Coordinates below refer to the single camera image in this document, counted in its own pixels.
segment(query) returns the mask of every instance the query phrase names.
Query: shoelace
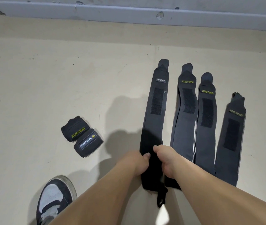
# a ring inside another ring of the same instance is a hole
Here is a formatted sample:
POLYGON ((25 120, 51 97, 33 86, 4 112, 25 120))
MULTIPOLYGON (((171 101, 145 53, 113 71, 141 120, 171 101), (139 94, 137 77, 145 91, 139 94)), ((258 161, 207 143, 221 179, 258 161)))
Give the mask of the shoelace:
POLYGON ((50 217, 56 218, 58 215, 58 208, 60 208, 60 205, 54 205, 45 211, 45 213, 41 215, 41 225, 44 225, 50 217))

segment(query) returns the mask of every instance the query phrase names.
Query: floor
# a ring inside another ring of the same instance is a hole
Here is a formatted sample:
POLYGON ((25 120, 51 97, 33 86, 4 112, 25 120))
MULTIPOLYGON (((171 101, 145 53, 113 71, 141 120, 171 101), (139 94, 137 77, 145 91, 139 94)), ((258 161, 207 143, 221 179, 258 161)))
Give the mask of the floor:
MULTIPOLYGON (((0 16, 0 224, 35 223, 39 194, 58 174, 78 195, 138 149, 154 69, 169 60, 163 141, 169 144, 181 66, 214 77, 220 134, 233 92, 247 117, 237 187, 266 201, 266 32, 0 16), (83 117, 105 143, 81 158, 60 128, 83 117)), ((156 195, 135 180, 122 224, 155 224, 156 195)), ((169 224, 200 224, 170 190, 169 224)))

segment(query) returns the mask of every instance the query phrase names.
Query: black and white sneaker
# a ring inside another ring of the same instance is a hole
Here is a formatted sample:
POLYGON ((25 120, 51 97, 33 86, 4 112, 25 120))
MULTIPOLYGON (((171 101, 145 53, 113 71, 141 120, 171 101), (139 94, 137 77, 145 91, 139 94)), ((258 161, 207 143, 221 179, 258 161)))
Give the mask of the black and white sneaker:
POLYGON ((75 187, 66 176, 59 175, 49 180, 38 201, 37 225, 49 224, 75 199, 77 199, 75 187))

